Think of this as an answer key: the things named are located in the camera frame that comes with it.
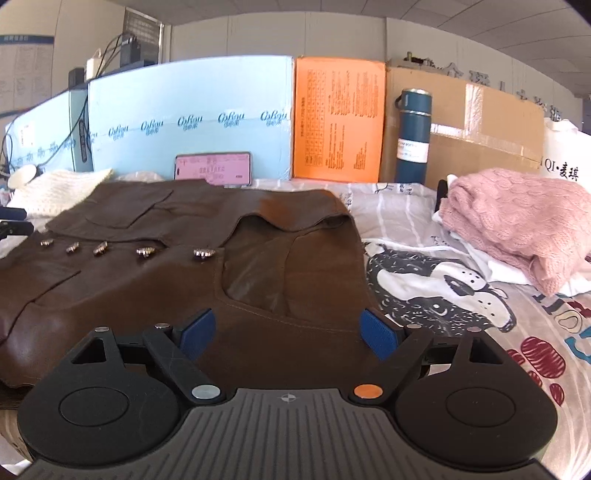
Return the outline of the orange cardboard box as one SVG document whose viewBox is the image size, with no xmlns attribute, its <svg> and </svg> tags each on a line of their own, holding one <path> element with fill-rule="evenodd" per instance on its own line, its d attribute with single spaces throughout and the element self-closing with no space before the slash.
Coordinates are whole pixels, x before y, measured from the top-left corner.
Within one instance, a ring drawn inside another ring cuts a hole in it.
<svg viewBox="0 0 591 480">
<path fill-rule="evenodd" d="M 377 182 L 386 80 L 383 62 L 328 57 L 295 60 L 294 178 Z"/>
</svg>

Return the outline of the pink knitted sweater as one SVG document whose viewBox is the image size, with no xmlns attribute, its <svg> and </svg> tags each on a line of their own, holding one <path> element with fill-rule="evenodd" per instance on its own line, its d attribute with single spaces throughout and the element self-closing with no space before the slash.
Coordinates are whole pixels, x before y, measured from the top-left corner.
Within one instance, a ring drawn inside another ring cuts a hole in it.
<svg viewBox="0 0 591 480">
<path fill-rule="evenodd" d="M 451 182 L 443 226 L 554 295 L 590 255 L 590 194 L 559 178 L 492 168 Z"/>
</svg>

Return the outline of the smartphone with pink screen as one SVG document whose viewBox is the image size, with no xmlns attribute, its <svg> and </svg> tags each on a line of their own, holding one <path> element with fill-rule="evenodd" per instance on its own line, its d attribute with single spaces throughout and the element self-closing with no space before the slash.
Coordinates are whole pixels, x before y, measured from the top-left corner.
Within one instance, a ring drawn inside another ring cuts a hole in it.
<svg viewBox="0 0 591 480">
<path fill-rule="evenodd" d="M 252 155 L 249 152 L 178 155 L 174 163 L 174 179 L 204 180 L 213 186 L 249 186 L 252 183 Z"/>
</svg>

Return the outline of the dark blue thermos bottle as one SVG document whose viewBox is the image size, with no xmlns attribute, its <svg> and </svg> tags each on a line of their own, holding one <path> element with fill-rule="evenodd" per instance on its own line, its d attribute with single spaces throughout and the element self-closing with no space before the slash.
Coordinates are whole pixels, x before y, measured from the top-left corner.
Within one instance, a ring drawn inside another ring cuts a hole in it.
<svg viewBox="0 0 591 480">
<path fill-rule="evenodd" d="M 394 182 L 424 184 L 432 125 L 432 95 L 423 89 L 404 89 L 394 102 L 400 114 Z"/>
</svg>

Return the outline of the white knitted garment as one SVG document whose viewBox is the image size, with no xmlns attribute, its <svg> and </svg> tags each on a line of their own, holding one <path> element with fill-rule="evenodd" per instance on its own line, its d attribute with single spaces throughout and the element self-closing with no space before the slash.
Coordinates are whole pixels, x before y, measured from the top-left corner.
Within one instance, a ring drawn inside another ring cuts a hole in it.
<svg viewBox="0 0 591 480">
<path fill-rule="evenodd" d="M 80 173 L 52 170 L 16 189 L 8 207 L 24 209 L 30 218 L 55 217 L 82 202 L 113 174 L 112 169 Z"/>
</svg>

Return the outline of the patterned bed sheet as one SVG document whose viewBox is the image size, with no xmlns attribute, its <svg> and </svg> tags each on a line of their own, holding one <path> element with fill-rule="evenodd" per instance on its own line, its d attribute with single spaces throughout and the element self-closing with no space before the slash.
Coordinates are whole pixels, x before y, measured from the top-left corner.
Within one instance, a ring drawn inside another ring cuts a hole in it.
<svg viewBox="0 0 591 480">
<path fill-rule="evenodd" d="M 37 383 L 1 381 L 35 458 L 26 477 L 585 477 L 589 299 L 492 285 L 456 253 L 401 246 L 433 203 L 393 200 L 391 240 L 360 239 L 367 309 L 402 343 L 351 388 L 228 390 L 179 350 L 182 324 L 98 326 Z"/>
</svg>

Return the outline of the white shopping bag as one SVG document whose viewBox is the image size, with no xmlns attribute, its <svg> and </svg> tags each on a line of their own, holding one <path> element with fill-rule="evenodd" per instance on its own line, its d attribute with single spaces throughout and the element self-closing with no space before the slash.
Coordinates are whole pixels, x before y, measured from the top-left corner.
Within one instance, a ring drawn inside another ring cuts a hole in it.
<svg viewBox="0 0 591 480">
<path fill-rule="evenodd" d="M 544 177 L 575 182 L 590 191 L 591 136 L 569 120 L 545 118 L 540 173 Z"/>
</svg>

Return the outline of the brown leather jacket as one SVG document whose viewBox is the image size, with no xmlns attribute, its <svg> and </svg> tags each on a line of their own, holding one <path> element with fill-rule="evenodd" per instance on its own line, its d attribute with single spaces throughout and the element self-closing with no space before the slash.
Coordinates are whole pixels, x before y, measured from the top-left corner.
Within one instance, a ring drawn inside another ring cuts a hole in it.
<svg viewBox="0 0 591 480">
<path fill-rule="evenodd" d="M 331 192 L 112 182 L 1 262 L 1 381 L 33 385 L 98 326 L 214 313 L 198 366 L 224 389 L 348 389 L 377 358 L 363 245 Z"/>
</svg>

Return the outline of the brown cardboard box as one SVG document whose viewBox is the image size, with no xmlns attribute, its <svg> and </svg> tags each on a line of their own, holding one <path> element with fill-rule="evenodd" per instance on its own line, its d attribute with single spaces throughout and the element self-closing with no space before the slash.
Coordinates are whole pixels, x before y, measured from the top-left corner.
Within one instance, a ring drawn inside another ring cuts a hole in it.
<svg viewBox="0 0 591 480">
<path fill-rule="evenodd" d="M 402 67 L 387 70 L 386 120 L 380 180 L 392 182 L 400 130 L 394 101 L 405 89 L 432 95 L 432 126 L 426 186 L 449 174 L 490 168 L 537 173 L 543 157 L 541 107 L 491 87 Z"/>
</svg>

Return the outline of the white folded shirt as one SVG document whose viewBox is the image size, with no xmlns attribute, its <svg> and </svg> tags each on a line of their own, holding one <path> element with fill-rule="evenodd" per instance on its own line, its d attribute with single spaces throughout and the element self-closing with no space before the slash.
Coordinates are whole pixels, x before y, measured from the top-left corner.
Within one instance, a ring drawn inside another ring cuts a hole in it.
<svg viewBox="0 0 591 480">
<path fill-rule="evenodd" d="M 533 285 L 521 270 L 493 258 L 486 252 L 474 248 L 456 233 L 451 233 L 451 237 L 464 247 L 489 283 L 502 282 L 515 285 Z M 590 290 L 590 268 L 584 267 L 561 287 L 558 295 L 575 297 L 580 294 L 589 293 Z"/>
</svg>

